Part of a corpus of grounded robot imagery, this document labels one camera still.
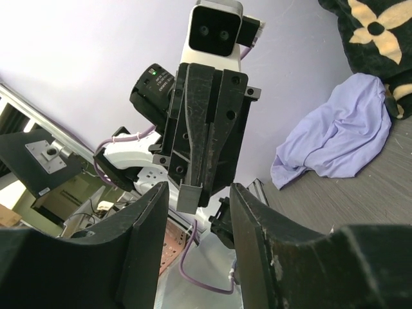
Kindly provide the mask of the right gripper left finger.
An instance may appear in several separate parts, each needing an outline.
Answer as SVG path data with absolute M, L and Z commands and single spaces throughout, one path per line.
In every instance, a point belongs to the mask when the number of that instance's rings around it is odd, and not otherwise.
M 1 307 L 152 308 L 168 209 L 160 182 L 70 239 L 1 229 Z

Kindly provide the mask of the grey staple strip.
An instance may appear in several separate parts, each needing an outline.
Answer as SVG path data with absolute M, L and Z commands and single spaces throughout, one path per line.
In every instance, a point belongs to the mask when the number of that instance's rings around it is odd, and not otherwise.
M 181 184 L 176 210 L 186 214 L 196 214 L 202 193 L 202 185 Z

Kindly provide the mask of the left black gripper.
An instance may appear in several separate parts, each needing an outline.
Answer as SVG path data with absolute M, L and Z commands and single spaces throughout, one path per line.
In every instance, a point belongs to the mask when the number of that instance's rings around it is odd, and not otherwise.
M 206 207 L 234 181 L 250 105 L 259 96 L 244 73 L 179 66 L 162 146 L 154 156 L 178 188 L 178 208 Z

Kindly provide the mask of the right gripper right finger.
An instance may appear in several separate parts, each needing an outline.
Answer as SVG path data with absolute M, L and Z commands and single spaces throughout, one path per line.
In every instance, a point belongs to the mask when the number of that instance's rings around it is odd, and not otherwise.
M 230 186 L 245 308 L 410 308 L 411 227 L 308 229 Z

